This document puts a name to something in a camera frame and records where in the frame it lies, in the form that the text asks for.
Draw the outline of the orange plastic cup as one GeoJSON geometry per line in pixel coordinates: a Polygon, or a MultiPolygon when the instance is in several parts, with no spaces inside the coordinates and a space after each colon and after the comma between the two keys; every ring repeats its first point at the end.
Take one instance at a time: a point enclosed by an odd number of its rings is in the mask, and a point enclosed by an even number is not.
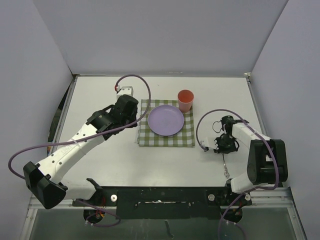
{"type": "Polygon", "coordinates": [[[194,94],[190,90],[184,89],[178,93],[177,99],[179,110],[182,113],[187,113],[193,105],[194,94]]]}

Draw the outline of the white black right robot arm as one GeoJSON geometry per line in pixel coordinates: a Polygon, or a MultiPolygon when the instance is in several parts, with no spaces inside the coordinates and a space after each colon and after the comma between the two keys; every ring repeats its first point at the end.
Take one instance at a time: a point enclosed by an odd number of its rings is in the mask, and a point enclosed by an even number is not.
{"type": "Polygon", "coordinates": [[[278,186],[288,179],[286,145],[281,139],[272,139],[249,126],[248,121],[231,115],[221,119],[223,133],[214,139],[217,154],[235,153],[240,144],[248,149],[246,171],[230,180],[230,187],[222,192],[230,205],[241,198],[241,193],[266,185],[278,186]]]}

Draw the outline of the aluminium front frame rail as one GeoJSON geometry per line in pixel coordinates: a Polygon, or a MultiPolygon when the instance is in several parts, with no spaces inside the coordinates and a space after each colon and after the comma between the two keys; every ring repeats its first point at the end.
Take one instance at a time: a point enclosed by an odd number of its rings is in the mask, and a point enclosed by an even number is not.
{"type": "Polygon", "coordinates": [[[116,207],[123,203],[137,206],[141,203],[205,203],[207,205],[228,206],[236,197],[229,186],[220,187],[125,187],[101,186],[92,194],[67,191],[64,197],[50,193],[46,200],[33,195],[28,207],[31,209],[52,209],[54,207],[83,206],[76,200],[86,201],[97,207],[116,207]]]}

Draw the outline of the purple plastic plate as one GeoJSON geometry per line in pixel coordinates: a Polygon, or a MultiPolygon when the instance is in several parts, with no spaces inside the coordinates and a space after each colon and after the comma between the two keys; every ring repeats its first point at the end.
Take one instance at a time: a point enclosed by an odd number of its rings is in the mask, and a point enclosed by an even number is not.
{"type": "Polygon", "coordinates": [[[160,136],[173,136],[184,126],[184,115],[175,106],[160,105],[155,107],[148,115],[149,128],[160,136]]]}

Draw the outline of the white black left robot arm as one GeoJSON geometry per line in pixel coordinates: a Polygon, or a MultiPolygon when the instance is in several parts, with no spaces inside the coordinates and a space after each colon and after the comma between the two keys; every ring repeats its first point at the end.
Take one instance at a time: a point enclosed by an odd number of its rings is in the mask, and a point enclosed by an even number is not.
{"type": "Polygon", "coordinates": [[[115,104],[94,112],[70,139],[70,144],[37,164],[28,162],[23,167],[27,188],[45,209],[57,206],[62,200],[83,199],[92,206],[100,203],[100,186],[93,179],[73,183],[64,176],[89,151],[122,131],[123,126],[136,127],[138,103],[130,95],[121,95],[115,104]]]}

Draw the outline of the silver metal fork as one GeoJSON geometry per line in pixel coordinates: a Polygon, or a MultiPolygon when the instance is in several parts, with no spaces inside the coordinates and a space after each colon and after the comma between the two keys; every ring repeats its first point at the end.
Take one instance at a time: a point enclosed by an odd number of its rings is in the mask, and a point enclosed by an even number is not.
{"type": "Polygon", "coordinates": [[[224,153],[222,153],[222,160],[223,160],[224,177],[226,179],[229,179],[230,178],[230,174],[229,174],[229,171],[228,171],[228,167],[226,165],[224,153]]]}

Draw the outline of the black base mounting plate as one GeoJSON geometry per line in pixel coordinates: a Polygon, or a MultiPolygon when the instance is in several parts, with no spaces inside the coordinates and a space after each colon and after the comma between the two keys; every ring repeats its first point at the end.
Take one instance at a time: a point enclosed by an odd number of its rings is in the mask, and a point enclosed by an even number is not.
{"type": "Polygon", "coordinates": [[[115,187],[102,186],[89,200],[73,201],[74,207],[115,210],[121,220],[218,220],[242,218],[242,208],[251,206],[249,194],[233,193],[222,187],[115,187]]]}

